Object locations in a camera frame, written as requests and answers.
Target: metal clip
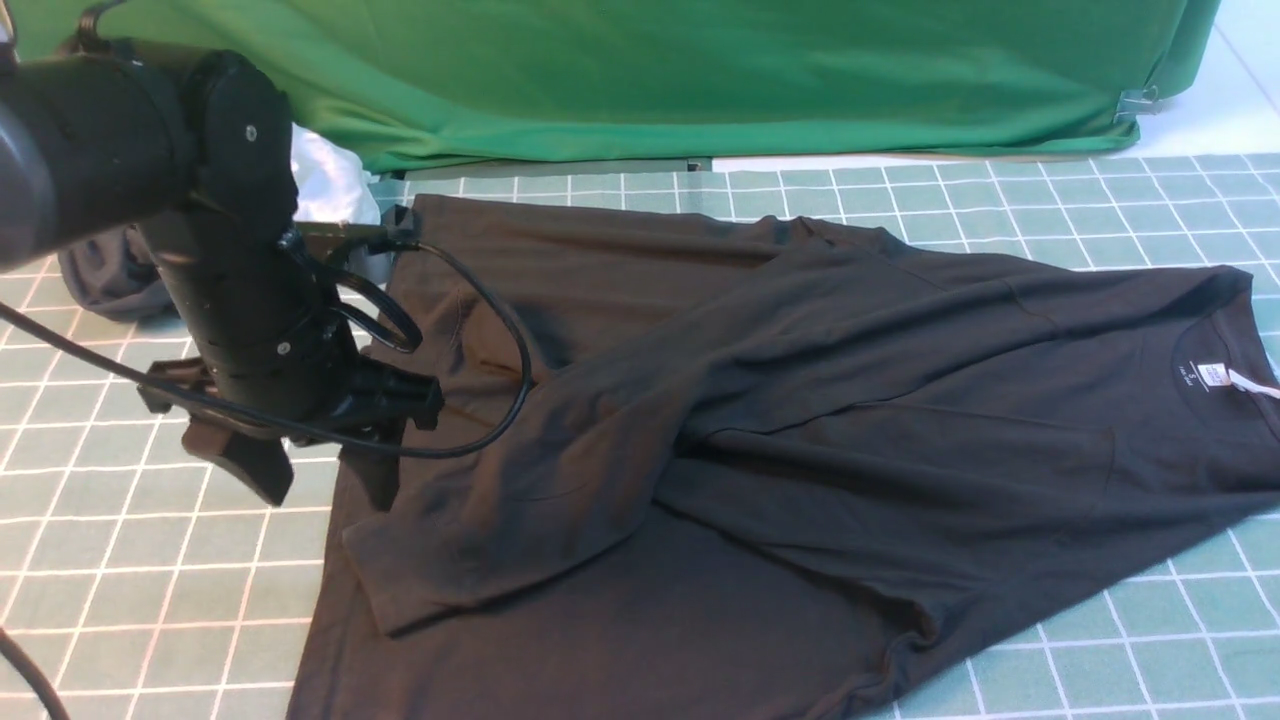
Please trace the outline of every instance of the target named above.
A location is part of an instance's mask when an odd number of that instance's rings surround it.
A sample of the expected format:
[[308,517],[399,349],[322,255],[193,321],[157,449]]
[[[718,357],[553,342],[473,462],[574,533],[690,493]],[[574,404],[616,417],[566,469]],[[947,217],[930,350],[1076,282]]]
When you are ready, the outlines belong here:
[[1125,118],[1137,119],[1138,115],[1158,115],[1164,101],[1160,99],[1160,88],[1155,85],[1142,90],[1126,90],[1120,94],[1116,102],[1116,115],[1112,122],[1121,122]]

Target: table surface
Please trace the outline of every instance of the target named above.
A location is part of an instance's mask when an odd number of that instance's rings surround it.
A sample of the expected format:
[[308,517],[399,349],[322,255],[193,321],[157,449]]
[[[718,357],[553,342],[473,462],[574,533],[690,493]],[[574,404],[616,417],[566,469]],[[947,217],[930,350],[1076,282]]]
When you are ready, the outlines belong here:
[[[1280,155],[462,178],[374,192],[384,206],[436,192],[741,222],[808,215],[1082,270],[1231,264],[1254,275],[1260,331],[1280,357]],[[0,299],[133,366],[192,351],[180,324],[81,311],[52,261],[0,275]],[[284,714],[335,451],[294,451],[297,484],[269,510],[186,456],[183,428],[179,415],[148,415],[129,383],[0,328],[0,621],[77,720]],[[884,715],[1280,719],[1280,512],[1009,639]],[[0,669],[0,717],[38,716]]]

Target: green backdrop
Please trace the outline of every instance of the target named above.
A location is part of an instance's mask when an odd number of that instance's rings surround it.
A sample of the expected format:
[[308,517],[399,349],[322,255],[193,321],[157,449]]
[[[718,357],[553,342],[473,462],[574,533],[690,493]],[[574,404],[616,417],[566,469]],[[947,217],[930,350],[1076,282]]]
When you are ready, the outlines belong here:
[[[88,0],[10,0],[24,59]],[[1219,0],[132,0],[238,50],[370,170],[477,159],[1076,152],[1194,78]]]

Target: white tag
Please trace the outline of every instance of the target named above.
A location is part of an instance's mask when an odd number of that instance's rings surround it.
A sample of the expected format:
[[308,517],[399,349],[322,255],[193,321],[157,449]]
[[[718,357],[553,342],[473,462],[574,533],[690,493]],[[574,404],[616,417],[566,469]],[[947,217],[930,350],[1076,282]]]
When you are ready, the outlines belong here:
[[1231,386],[1231,377],[1228,374],[1226,365],[1222,365],[1221,363],[1213,365],[1196,365],[1196,370],[1208,387]]
[[1228,370],[1228,377],[1231,379],[1231,384],[1234,384],[1235,387],[1238,387],[1244,392],[1265,395],[1267,397],[1274,397],[1276,400],[1280,400],[1280,389],[1267,386],[1260,386],[1258,383],[1245,378],[1244,375],[1236,373],[1235,370]]

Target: black t-shirt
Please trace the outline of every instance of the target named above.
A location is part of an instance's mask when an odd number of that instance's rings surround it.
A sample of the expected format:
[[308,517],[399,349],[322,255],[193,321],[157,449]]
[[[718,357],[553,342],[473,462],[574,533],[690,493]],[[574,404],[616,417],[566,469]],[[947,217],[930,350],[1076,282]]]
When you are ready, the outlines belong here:
[[[838,719],[1280,503],[1251,277],[1074,273],[810,219],[421,196],[538,388],[485,451],[344,466],[296,719]],[[408,359],[506,411],[515,345],[399,260]]]

